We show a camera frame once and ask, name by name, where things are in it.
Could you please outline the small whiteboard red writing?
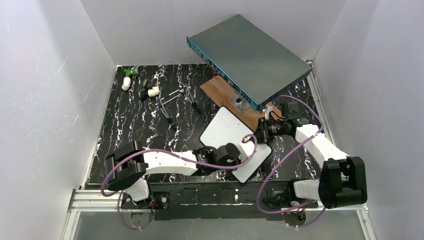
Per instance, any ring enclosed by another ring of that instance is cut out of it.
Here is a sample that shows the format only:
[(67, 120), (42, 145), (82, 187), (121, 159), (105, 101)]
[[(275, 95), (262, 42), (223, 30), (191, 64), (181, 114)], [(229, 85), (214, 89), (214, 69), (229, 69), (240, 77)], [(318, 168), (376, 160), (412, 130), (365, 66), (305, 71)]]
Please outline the small whiteboard red writing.
[[(228, 143), (239, 144), (242, 137), (252, 133), (247, 125), (222, 106), (202, 132), (199, 140), (205, 146), (219, 148)], [(256, 148), (256, 153), (247, 164), (232, 171), (232, 174), (241, 183), (245, 183), (272, 153), (272, 148), (267, 144), (257, 144)]]

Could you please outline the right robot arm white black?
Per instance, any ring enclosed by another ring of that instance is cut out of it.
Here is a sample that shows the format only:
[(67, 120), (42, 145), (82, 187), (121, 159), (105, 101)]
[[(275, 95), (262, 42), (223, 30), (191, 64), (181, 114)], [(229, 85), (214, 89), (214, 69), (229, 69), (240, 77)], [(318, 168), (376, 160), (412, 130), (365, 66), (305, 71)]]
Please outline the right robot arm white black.
[(254, 132), (258, 142), (268, 143), (277, 136), (288, 135), (313, 156), (320, 166), (319, 179), (292, 179), (282, 192), (260, 195), (260, 204), (280, 209), (307, 201), (320, 201), (327, 209), (362, 205), (368, 200), (365, 162), (349, 156), (332, 144), (310, 117), (301, 112), (298, 102), (280, 104), (283, 117), (269, 113), (258, 119)]

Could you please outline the white pipe elbow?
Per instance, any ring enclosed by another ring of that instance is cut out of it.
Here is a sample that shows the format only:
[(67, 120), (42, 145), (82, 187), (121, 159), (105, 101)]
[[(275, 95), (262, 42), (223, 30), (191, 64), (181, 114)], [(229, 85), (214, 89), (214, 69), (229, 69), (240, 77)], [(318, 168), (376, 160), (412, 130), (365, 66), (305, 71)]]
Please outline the white pipe elbow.
[(131, 87), (132, 84), (132, 79), (130, 77), (125, 77), (123, 79), (122, 85), (121, 85), (121, 89), (123, 91), (128, 91), (129, 88)]

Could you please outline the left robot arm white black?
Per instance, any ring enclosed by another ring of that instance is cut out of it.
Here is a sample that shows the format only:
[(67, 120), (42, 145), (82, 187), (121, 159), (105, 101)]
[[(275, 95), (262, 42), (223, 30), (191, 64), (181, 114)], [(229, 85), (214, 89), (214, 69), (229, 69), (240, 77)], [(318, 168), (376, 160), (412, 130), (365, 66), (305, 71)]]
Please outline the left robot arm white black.
[(139, 203), (152, 198), (147, 175), (207, 176), (217, 170), (236, 170), (246, 165), (254, 152), (251, 141), (184, 152), (147, 149), (141, 141), (133, 141), (106, 156), (107, 175), (101, 185), (101, 194), (110, 197), (124, 191), (133, 202)]

